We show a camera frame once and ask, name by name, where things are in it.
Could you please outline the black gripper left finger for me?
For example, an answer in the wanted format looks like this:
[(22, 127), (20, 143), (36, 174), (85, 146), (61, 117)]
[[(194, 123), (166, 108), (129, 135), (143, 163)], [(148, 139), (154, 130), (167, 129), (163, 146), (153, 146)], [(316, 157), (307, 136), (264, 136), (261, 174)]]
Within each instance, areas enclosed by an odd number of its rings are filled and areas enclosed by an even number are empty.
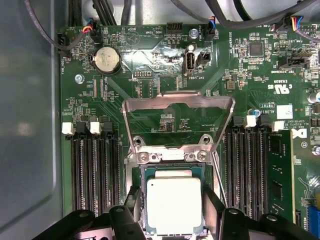
[(141, 191), (132, 186), (123, 205), (113, 206), (96, 217), (75, 210), (34, 237), (35, 240), (145, 240), (139, 224)]

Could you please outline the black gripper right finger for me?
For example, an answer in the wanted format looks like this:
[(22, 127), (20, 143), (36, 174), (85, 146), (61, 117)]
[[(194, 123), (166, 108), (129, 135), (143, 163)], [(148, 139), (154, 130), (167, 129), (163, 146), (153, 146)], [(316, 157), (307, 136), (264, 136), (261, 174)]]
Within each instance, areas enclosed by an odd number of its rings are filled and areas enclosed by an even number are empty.
[(227, 208), (210, 188), (203, 189), (203, 217), (216, 240), (314, 240), (316, 237), (280, 215), (267, 213), (258, 221)]

